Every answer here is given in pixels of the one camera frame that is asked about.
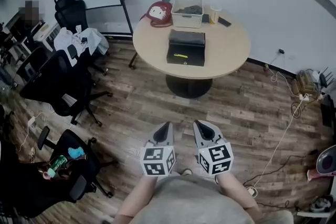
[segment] gray shirt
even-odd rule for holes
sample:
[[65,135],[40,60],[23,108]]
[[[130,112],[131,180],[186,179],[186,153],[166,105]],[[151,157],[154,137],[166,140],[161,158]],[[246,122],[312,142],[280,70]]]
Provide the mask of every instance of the gray shirt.
[[[131,224],[253,224],[250,215],[234,200],[219,193],[213,182],[196,176],[170,176],[160,182],[150,203]],[[293,224],[289,211],[279,211],[258,221]]]

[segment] laminate flooring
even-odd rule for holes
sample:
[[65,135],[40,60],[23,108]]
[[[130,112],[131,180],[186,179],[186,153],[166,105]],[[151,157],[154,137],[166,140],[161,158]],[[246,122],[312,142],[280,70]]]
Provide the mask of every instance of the laminate flooring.
[[[71,130],[85,141],[97,138],[93,150],[101,160],[107,162],[112,157],[119,160],[119,169],[105,167],[98,177],[106,189],[114,186],[114,197],[108,199],[97,190],[84,195],[76,204],[60,202],[33,219],[34,223],[112,222],[122,201],[141,177],[140,148],[148,140],[148,133],[165,121],[174,124],[175,170],[188,167],[195,174],[213,180],[202,171],[194,157],[192,123],[199,119],[217,125],[231,142],[235,158],[232,172],[242,183],[262,173],[290,121],[290,105],[295,100],[282,77],[272,83],[269,72],[245,63],[236,72],[214,79],[212,88],[204,96],[189,100],[174,96],[166,86],[165,75],[140,58],[135,70],[128,68],[134,54],[129,42],[111,42],[109,52],[109,56],[96,61],[97,65],[108,68],[108,74],[103,76],[92,71],[97,82],[93,92],[108,90],[113,93],[113,97],[101,97],[91,103],[103,126],[98,127],[83,111],[78,125],[71,126]],[[10,93],[6,100],[15,112],[11,137],[18,149],[27,134],[28,120],[40,112],[43,114],[37,118],[37,126],[43,128],[46,116],[52,140],[58,140],[61,133],[70,128],[70,117],[60,117],[48,104],[25,100],[18,92],[19,89]],[[36,149],[36,161],[48,160],[51,151],[47,148],[39,151],[36,146],[39,132],[39,129],[30,131],[19,152],[21,161],[28,161],[32,146]],[[325,149],[332,144],[332,133],[322,125],[320,106],[310,104],[301,118],[293,120],[266,172],[279,168],[290,155],[305,156],[311,150]],[[330,183],[329,178],[307,182],[307,169],[315,166],[316,158],[317,155],[292,157],[283,169],[265,175],[257,185],[257,202],[284,206],[289,201],[292,207],[298,201],[301,208],[307,209],[314,197],[327,193]],[[260,207],[263,212],[278,210]]]

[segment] round table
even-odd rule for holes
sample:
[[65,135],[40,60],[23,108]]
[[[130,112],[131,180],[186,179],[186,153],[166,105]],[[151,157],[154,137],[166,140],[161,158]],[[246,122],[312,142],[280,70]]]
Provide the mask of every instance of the round table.
[[[167,75],[166,83],[173,93],[184,98],[197,98],[211,88],[213,78],[230,74],[241,67],[250,52],[250,39],[243,26],[223,12],[220,17],[231,25],[202,23],[201,28],[154,28],[150,25],[151,20],[144,17],[134,31],[133,44],[146,63]],[[171,29],[205,33],[203,67],[167,63]]]

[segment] cup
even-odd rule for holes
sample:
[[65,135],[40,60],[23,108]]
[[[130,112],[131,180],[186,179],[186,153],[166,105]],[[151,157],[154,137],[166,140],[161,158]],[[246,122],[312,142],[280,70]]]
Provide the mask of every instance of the cup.
[[222,10],[222,7],[218,4],[213,4],[210,6],[210,23],[215,25],[218,22],[219,12]]

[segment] person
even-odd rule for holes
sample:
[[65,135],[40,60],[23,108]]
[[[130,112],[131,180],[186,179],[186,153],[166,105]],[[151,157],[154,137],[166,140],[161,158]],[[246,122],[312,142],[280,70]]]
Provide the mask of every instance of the person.
[[291,212],[286,210],[264,216],[231,172],[217,175],[218,185],[192,175],[190,169],[181,175],[159,182],[157,177],[142,176],[113,224],[293,223]]

